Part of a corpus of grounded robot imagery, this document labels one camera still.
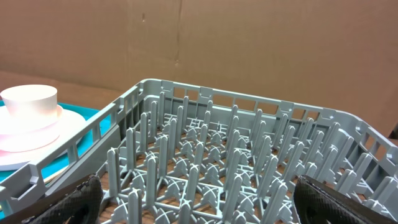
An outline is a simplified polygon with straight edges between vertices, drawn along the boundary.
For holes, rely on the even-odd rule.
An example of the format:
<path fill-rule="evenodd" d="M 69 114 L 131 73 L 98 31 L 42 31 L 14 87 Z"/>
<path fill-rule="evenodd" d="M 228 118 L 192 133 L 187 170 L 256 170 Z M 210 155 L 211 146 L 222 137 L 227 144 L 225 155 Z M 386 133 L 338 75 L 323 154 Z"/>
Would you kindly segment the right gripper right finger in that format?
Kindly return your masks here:
<path fill-rule="evenodd" d="M 302 224 L 394 224 L 396 222 L 307 175 L 298 177 L 293 201 Z"/>

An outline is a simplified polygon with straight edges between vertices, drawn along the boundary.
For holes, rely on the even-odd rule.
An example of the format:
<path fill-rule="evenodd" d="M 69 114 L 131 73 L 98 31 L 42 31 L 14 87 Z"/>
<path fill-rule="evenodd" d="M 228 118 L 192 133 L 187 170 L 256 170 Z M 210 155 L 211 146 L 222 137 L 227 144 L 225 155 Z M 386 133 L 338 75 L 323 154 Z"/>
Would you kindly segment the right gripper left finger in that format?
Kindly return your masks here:
<path fill-rule="evenodd" d="M 1 223 L 96 223 L 102 199 L 101 178 L 92 173 L 1 219 Z"/>

